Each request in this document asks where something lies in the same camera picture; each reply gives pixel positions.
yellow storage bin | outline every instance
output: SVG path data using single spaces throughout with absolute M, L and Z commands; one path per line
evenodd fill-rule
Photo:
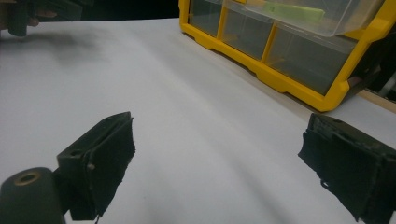
M 224 14 L 221 40 L 260 60 L 274 21 L 252 13 L 243 4 L 231 0 L 224 0 L 224 6 L 227 11 Z
M 308 34 L 279 23 L 265 64 L 321 95 L 326 95 L 356 40 Z
M 203 32 L 216 36 L 222 0 L 191 0 L 190 24 Z
M 241 63 L 276 91 L 288 92 L 318 111 L 335 109 L 361 88 L 362 80 L 372 72 L 367 62 L 376 58 L 366 56 L 373 55 L 372 49 L 378 50 L 379 44 L 388 43 L 388 35 L 394 37 L 389 32 L 396 22 L 395 0 L 373 5 L 380 9 L 372 20 L 367 18 L 373 15 L 364 17 L 368 20 L 365 29 L 334 37 L 272 22 L 261 13 L 245 10 L 247 5 L 240 4 L 244 2 L 179 0 L 181 30 L 205 48 Z M 362 13 L 351 12 L 349 18 Z

white surface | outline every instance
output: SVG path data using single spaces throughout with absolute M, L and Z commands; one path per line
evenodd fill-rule
M 123 111 L 136 154 L 100 223 L 355 223 L 297 156 L 311 111 L 196 44 L 178 20 L 2 33 L 0 182 L 55 169 L 58 153 Z M 396 147 L 394 114 L 360 97 L 329 115 Z

storage organizer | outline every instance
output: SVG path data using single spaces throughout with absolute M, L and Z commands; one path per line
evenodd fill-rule
M 264 63 L 326 95 L 356 41 L 342 36 L 308 35 L 284 24 L 277 28 Z
M 191 0 L 190 24 L 209 35 L 216 36 L 222 0 Z
M 227 12 L 221 39 L 224 43 L 260 60 L 274 20 L 249 12 L 245 6 L 225 1 Z
M 275 16 L 266 14 L 262 2 L 179 0 L 180 27 L 200 45 L 222 52 L 261 82 L 318 111 L 335 109 L 354 91 L 363 79 L 356 73 L 370 70 L 360 61 L 396 21 L 394 0 L 267 0 Z

